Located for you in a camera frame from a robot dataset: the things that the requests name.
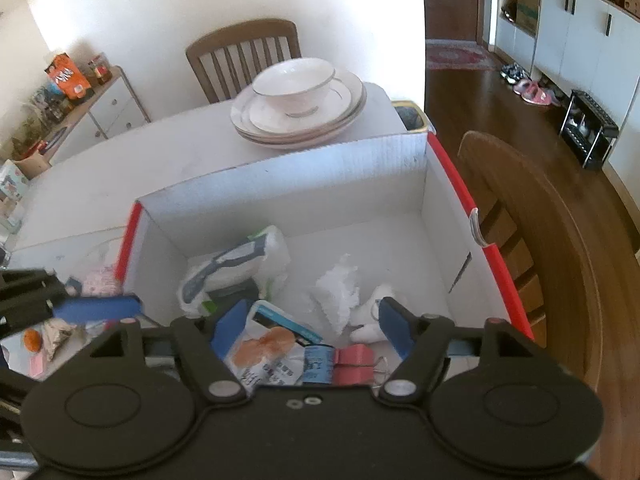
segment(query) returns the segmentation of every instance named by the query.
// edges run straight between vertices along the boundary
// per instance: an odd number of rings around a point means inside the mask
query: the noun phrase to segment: white cabinet
[[[640,22],[606,0],[542,0],[534,65],[622,126],[640,78]]]
[[[535,38],[504,18],[498,19],[495,46],[525,70],[531,70]]]
[[[528,72],[531,72],[535,47],[536,39],[521,28],[516,27],[516,35],[513,42],[513,56],[511,57]]]
[[[590,94],[622,126],[640,77],[640,23],[615,6],[609,6],[609,14],[609,35],[600,51]]]
[[[572,0],[540,0],[538,42],[533,65],[554,81],[560,75],[572,3]]]
[[[146,119],[140,108],[138,108],[138,104],[135,100],[129,101],[127,106],[125,106],[122,113],[116,118],[115,122],[111,125],[111,128],[108,129],[106,136],[108,139],[115,137],[116,135],[123,134],[142,126],[146,123]]]
[[[503,17],[498,18],[498,26],[495,29],[495,46],[503,51],[507,56],[513,58],[513,47],[515,45],[516,27]]]
[[[95,104],[91,106],[89,113],[104,132],[111,128],[125,106],[133,99],[129,88],[123,78],[118,80],[102,94]]]
[[[588,92],[606,39],[609,4],[603,0],[571,0],[569,10],[571,19],[556,84],[565,93],[574,88]]]
[[[63,160],[67,160],[69,157],[77,155],[84,150],[88,150],[96,144],[104,142],[106,137],[102,134],[101,129],[98,127],[92,117],[87,114],[80,121],[71,132],[66,136],[66,139],[60,147],[53,154],[50,159],[50,163],[59,164]]]
[[[67,128],[66,134],[51,147],[50,158],[47,153],[44,155],[51,164],[148,123],[122,69],[114,66],[112,73],[113,78],[109,82],[96,88],[95,94],[76,107],[50,134],[50,140],[57,139],[56,132]]]

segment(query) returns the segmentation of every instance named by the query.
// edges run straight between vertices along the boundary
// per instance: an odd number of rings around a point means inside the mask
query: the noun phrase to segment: stack of plates
[[[360,114],[367,101],[362,81],[348,70],[335,69],[330,91],[318,109],[305,117],[290,117],[270,105],[253,86],[235,98],[231,121],[245,139],[275,150],[308,148],[338,136]]]

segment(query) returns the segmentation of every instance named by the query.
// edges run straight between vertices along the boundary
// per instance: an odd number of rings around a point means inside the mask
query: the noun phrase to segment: wooden floor
[[[562,111],[527,105],[497,72],[430,71],[428,117],[457,166],[468,130],[493,134],[545,171],[574,216],[593,263],[603,311],[604,354],[598,395],[605,427],[591,466],[604,479],[640,477],[640,238],[602,172],[582,170],[558,139]]]

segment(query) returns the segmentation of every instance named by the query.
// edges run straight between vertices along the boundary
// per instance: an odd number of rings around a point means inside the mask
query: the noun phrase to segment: small metal rack
[[[582,115],[579,124],[572,124],[570,121],[574,105],[580,109]],[[620,129],[587,92],[573,90],[559,135],[571,147],[583,168],[599,170],[618,140]]]

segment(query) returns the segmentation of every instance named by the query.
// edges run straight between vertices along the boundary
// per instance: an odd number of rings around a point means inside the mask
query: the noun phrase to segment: white bowl
[[[299,57],[268,67],[252,86],[276,110],[290,117],[304,117],[318,109],[334,75],[335,68],[328,61]]]

